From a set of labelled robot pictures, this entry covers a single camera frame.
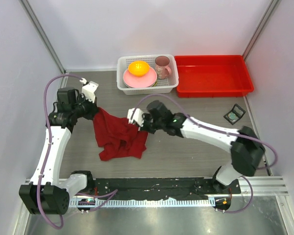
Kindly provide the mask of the red t-shirt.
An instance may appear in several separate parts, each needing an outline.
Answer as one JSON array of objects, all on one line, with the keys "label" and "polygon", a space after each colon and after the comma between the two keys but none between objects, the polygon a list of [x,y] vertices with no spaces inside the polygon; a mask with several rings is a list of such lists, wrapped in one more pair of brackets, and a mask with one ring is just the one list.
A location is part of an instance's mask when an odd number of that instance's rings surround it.
[{"label": "red t-shirt", "polygon": [[93,126],[97,145],[103,148],[99,153],[101,161],[125,157],[140,159],[147,149],[148,132],[139,131],[125,117],[115,117],[99,108]]}]

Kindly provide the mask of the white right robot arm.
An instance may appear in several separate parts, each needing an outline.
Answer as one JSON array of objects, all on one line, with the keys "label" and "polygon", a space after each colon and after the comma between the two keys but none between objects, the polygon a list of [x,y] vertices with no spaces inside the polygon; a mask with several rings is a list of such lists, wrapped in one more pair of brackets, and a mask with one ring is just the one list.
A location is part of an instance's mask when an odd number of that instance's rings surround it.
[{"label": "white right robot arm", "polygon": [[211,186],[216,193],[225,192],[241,176],[254,176],[265,153],[264,146],[251,128],[231,129],[211,125],[184,113],[172,113],[159,100],[151,102],[147,112],[138,108],[129,111],[128,119],[142,131],[153,134],[162,130],[170,136],[199,140],[228,152],[230,162],[220,166],[212,178]]}]

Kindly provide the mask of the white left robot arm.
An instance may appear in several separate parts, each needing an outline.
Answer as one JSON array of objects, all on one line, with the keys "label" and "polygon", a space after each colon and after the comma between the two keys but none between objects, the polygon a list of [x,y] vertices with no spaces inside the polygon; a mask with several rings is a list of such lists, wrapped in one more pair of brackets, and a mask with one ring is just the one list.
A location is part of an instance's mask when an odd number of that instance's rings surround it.
[{"label": "white left robot arm", "polygon": [[81,192],[90,195],[95,182],[90,171],[76,170],[60,182],[59,173],[65,148],[79,118],[93,120],[98,112],[95,95],[98,84],[89,83],[79,91],[66,87],[57,91],[57,101],[48,115],[44,147],[29,184],[21,185],[19,196],[30,214],[64,215],[70,199]]}]

